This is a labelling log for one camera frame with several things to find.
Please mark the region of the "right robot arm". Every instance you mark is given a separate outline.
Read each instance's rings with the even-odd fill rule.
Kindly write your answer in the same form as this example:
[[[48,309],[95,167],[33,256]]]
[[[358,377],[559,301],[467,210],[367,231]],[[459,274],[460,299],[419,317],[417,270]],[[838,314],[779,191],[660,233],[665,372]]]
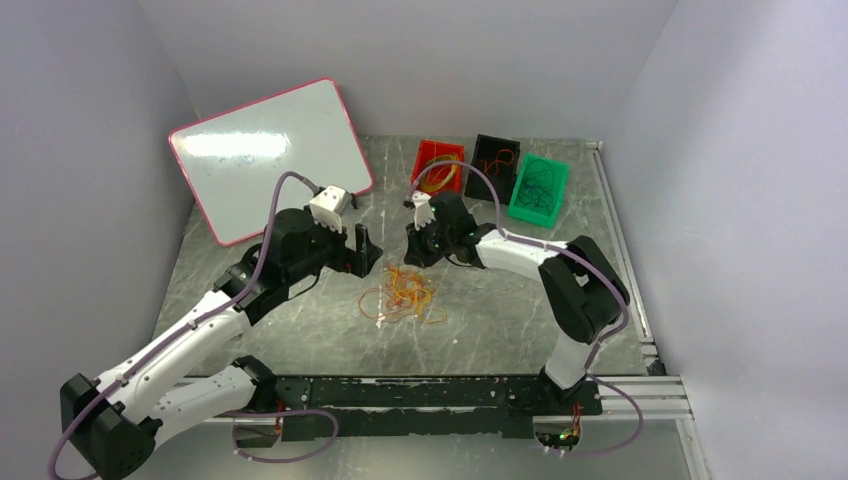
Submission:
[[[445,259],[481,270],[498,270],[538,282],[559,330],[541,373],[542,406],[562,414],[578,399],[604,333],[625,322],[630,294],[591,238],[550,242],[476,222],[460,195],[415,192],[404,202],[413,213],[406,227],[404,261],[429,268]]]

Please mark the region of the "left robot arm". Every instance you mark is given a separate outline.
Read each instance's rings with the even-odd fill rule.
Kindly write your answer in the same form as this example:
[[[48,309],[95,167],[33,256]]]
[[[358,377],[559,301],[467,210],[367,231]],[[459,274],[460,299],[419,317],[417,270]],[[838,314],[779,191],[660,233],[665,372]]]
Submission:
[[[291,287],[323,269],[367,277],[382,255],[363,224],[355,245],[337,214],[284,209],[201,301],[137,354],[95,379],[77,374],[60,389],[63,434],[102,479],[124,479],[176,434],[230,411],[261,416],[281,407],[276,375],[253,356],[185,388],[176,382],[228,340],[288,301]]]

